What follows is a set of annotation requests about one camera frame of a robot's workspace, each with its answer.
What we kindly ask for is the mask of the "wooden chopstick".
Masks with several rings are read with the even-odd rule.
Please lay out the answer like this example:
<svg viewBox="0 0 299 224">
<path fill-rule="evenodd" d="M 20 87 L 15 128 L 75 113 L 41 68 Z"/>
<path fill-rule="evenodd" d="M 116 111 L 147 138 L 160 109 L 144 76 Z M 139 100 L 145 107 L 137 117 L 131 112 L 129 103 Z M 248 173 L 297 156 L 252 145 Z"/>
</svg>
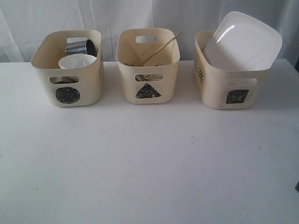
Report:
<svg viewBox="0 0 299 224">
<path fill-rule="evenodd" d="M 154 53 L 152 53 L 151 55 L 149 55 L 146 59 L 144 59 L 139 65 L 143 66 L 147 61 L 149 61 L 151 58 L 153 58 L 156 54 L 158 54 L 161 50 L 163 50 L 166 46 L 168 46 L 172 41 L 176 40 L 176 38 L 178 36 L 180 36 L 182 34 L 182 31 L 180 31 L 179 33 L 177 33 L 173 38 L 171 38 L 166 44 L 164 44 L 163 46 L 161 46 L 159 49 L 157 49 Z"/>
</svg>

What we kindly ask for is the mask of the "white ceramic bowl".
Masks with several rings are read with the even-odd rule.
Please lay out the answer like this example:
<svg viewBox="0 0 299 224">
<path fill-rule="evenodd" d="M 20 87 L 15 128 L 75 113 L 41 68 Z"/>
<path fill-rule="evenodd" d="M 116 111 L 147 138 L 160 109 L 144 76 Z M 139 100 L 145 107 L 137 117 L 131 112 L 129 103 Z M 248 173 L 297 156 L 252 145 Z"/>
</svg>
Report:
<svg viewBox="0 0 299 224">
<path fill-rule="evenodd" d="M 96 61 L 96 57 L 88 54 L 73 54 L 61 58 L 58 65 L 61 69 L 76 69 L 88 66 Z"/>
</svg>

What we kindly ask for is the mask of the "white square plate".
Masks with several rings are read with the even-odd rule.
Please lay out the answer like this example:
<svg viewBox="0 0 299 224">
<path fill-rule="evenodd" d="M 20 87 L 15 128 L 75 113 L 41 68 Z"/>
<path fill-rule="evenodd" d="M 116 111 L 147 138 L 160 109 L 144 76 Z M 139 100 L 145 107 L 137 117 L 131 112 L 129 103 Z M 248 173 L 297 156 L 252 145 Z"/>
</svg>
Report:
<svg viewBox="0 0 299 224">
<path fill-rule="evenodd" d="M 283 44 L 272 27 L 247 14 L 228 13 L 203 49 L 206 60 L 227 71 L 269 69 Z"/>
</svg>

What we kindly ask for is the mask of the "steel fork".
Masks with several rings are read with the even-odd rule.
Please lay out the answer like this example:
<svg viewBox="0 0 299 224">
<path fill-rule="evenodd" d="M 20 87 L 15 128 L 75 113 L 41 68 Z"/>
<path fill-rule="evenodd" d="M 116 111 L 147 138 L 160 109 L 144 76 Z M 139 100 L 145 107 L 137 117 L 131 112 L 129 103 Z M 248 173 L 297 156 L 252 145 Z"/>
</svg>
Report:
<svg viewBox="0 0 299 224">
<path fill-rule="evenodd" d="M 161 81 L 163 76 L 159 74 L 139 74 L 135 76 L 137 82 L 152 82 L 152 81 Z"/>
</svg>

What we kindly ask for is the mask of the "cream bin with triangle mark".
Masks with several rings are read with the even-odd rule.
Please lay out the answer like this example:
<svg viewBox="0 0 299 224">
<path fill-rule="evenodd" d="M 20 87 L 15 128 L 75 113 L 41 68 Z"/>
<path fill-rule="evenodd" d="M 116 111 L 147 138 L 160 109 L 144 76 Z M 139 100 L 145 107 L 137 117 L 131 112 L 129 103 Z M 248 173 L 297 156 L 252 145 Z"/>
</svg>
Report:
<svg viewBox="0 0 299 224">
<path fill-rule="evenodd" d="M 161 104 L 172 99 L 177 79 L 180 52 L 177 40 L 138 65 L 175 35 L 164 28 L 129 29 L 120 34 L 117 62 L 126 100 L 132 104 Z M 159 74 L 161 81 L 137 82 L 139 74 Z"/>
</svg>

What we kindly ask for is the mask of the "cream bin with square mark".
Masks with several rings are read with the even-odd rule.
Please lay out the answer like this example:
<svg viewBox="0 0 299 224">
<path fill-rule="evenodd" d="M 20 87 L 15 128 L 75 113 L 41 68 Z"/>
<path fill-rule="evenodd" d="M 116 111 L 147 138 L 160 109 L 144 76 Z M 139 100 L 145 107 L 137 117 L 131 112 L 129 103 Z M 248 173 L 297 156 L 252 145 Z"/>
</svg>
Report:
<svg viewBox="0 0 299 224">
<path fill-rule="evenodd" d="M 195 35 L 193 73 L 202 102 L 214 109 L 245 109 L 251 107 L 265 83 L 270 68 L 258 71 L 220 70 L 206 60 L 203 49 L 214 30 Z"/>
</svg>

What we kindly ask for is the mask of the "cream bin with circle mark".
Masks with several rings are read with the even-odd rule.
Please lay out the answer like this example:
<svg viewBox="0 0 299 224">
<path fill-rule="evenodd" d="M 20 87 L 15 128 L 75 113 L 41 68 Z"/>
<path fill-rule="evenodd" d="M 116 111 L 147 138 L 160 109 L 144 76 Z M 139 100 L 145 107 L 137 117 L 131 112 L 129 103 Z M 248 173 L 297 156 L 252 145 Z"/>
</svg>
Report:
<svg viewBox="0 0 299 224">
<path fill-rule="evenodd" d="M 65 57 L 68 38 L 85 37 L 96 48 L 96 61 L 76 69 L 61 69 L 58 61 Z M 97 102 L 103 83 L 101 33 L 96 30 L 57 31 L 45 37 L 35 52 L 31 65 L 35 68 L 49 101 L 57 107 L 86 106 Z M 70 77 L 72 84 L 54 84 L 53 77 Z"/>
</svg>

